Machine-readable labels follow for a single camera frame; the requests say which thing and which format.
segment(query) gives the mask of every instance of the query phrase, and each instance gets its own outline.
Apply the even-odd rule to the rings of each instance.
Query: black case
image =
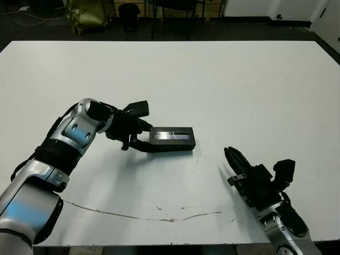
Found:
[[[152,127],[150,144],[161,151],[179,151],[193,150],[196,142],[192,127]]]

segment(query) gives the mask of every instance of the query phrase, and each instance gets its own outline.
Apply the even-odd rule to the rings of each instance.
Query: crack on table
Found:
[[[129,218],[129,219],[150,220],[150,221],[153,221],[153,222],[170,222],[170,223],[174,223],[174,222],[178,222],[178,221],[182,221],[182,220],[192,219],[192,218],[195,218],[195,217],[211,215],[211,214],[221,214],[222,213],[221,211],[214,211],[214,212],[208,212],[208,213],[205,213],[205,214],[196,214],[196,215],[193,215],[193,216],[190,216],[190,217],[187,217],[187,218],[183,218],[183,219],[151,219],[151,218],[133,217],[133,216],[124,215],[124,214],[116,214],[114,212],[108,212],[108,211],[95,210],[95,209],[91,209],[91,208],[87,208],[87,207],[84,207],[84,206],[77,205],[76,203],[72,203],[72,202],[69,202],[67,200],[64,200],[64,202],[69,203],[69,204],[71,204],[73,206],[76,206],[78,208],[84,209],[86,211],[93,211],[95,213],[114,215],[114,216]]]

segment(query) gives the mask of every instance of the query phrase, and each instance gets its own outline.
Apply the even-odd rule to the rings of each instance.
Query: white table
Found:
[[[223,148],[272,171],[315,241],[340,237],[340,69],[311,41],[15,41],[0,53],[0,187],[58,116],[91,97],[148,100],[154,126],[192,126],[193,153],[147,155],[97,135],[41,245],[268,242]]]

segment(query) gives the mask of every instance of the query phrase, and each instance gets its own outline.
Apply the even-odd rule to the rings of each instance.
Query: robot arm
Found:
[[[247,205],[254,208],[256,218],[278,255],[321,255],[310,239],[309,230],[291,206],[283,191],[293,181],[295,161],[286,159],[274,166],[275,179],[264,165],[251,166],[236,149],[224,149],[230,167],[237,174],[228,179]]]
[[[118,110],[84,99],[58,118],[41,146],[15,169],[0,196],[0,253],[32,254],[32,244],[50,235],[63,207],[56,192],[66,188],[96,133],[106,132],[108,138],[122,141],[123,150],[136,147],[152,152],[149,143],[137,139],[137,134],[152,127],[139,119],[148,114],[146,101]]]

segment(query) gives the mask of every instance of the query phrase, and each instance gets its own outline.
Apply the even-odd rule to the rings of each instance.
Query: dark floor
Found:
[[[19,5],[0,4],[0,13],[17,11]],[[41,11],[28,10],[28,13],[42,17],[50,17],[56,11],[42,13]],[[59,10],[56,17],[63,16],[63,10]],[[137,32],[124,32],[119,19],[112,19],[107,31],[92,32],[85,35],[72,33],[66,17],[58,20],[46,21],[40,25],[19,25],[15,21],[24,24],[35,24],[41,20],[23,15],[0,15],[0,51],[12,40],[104,40],[104,41],[149,41],[151,40],[152,19],[140,18]],[[155,38],[159,41],[186,40],[189,22],[186,19],[168,19],[166,22],[157,20]],[[340,64],[339,54],[329,47],[316,34],[305,27],[278,27],[270,26],[265,22],[241,22],[230,23],[222,19],[205,21],[201,29],[200,20],[195,24],[190,33],[190,40],[309,40],[316,41],[333,59]]]

